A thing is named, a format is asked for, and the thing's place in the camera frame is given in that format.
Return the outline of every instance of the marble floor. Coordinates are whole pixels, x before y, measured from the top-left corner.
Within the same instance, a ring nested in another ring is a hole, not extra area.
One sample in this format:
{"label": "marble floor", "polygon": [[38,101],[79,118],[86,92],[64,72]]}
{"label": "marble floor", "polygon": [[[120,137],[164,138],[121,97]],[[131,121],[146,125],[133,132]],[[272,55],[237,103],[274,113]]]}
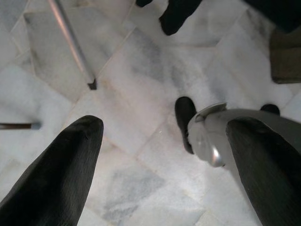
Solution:
{"label": "marble floor", "polygon": [[41,122],[0,131],[0,200],[57,134],[79,117],[104,121],[104,141],[80,226],[257,226],[230,173],[186,154],[174,102],[201,110],[279,106],[301,122],[301,85],[277,85],[273,25],[240,0],[204,0],[174,36],[167,0],[62,0],[97,77],[90,91],[47,0],[0,1],[0,120]]}

